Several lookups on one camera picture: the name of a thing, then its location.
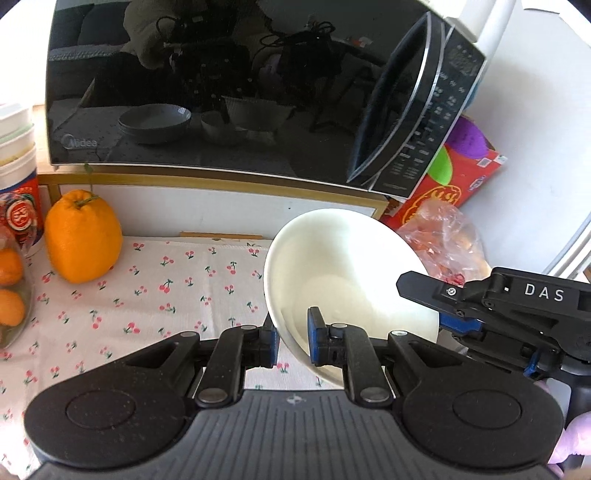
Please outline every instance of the glass jar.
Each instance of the glass jar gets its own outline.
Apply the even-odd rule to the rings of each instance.
[[[15,215],[27,220],[16,230],[13,222],[7,218]],[[29,199],[13,193],[0,195],[0,310],[17,312],[22,308],[19,302],[24,304],[24,315],[16,325],[2,324],[3,317],[0,314],[0,349],[8,347],[17,339],[33,313],[33,278],[25,255],[36,234],[37,217]]]

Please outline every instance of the microwave door handle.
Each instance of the microwave door handle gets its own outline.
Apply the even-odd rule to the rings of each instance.
[[[347,183],[361,174],[370,181],[371,177],[387,166],[413,134],[433,95],[443,59],[444,39],[445,23],[432,12],[427,12],[396,46],[376,82],[357,130]],[[374,151],[369,151],[371,137],[379,128],[384,105],[388,102],[392,88],[409,62],[421,50],[424,51],[421,69],[403,113],[383,144]]]

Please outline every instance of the cherry print tablecloth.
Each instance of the cherry print tablecloth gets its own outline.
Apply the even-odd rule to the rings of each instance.
[[[19,339],[0,352],[0,459],[14,475],[38,467],[22,426],[42,389],[177,332],[217,338],[229,327],[261,325],[267,315],[262,272],[270,241],[125,238],[104,277],[71,285],[44,249],[30,258],[35,308]],[[285,348],[274,369],[252,369],[247,388],[335,388]]]

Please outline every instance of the ceramic bowl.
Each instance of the ceramic bowl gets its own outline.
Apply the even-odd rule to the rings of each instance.
[[[153,103],[130,108],[119,117],[119,129],[139,144],[162,144],[182,137],[191,112],[178,105]]]
[[[289,222],[273,240],[264,271],[267,307],[287,348],[316,375],[343,385],[342,370],[310,362],[307,311],[327,325],[348,323],[370,337],[406,330],[435,342],[439,314],[398,295],[398,277],[427,274],[395,232],[361,213],[323,209]]]

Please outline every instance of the microwave control panel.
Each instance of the microwave control panel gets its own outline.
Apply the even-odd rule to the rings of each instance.
[[[411,138],[379,174],[373,191],[411,196],[461,113],[484,62],[484,55],[459,32],[448,34],[427,110]]]

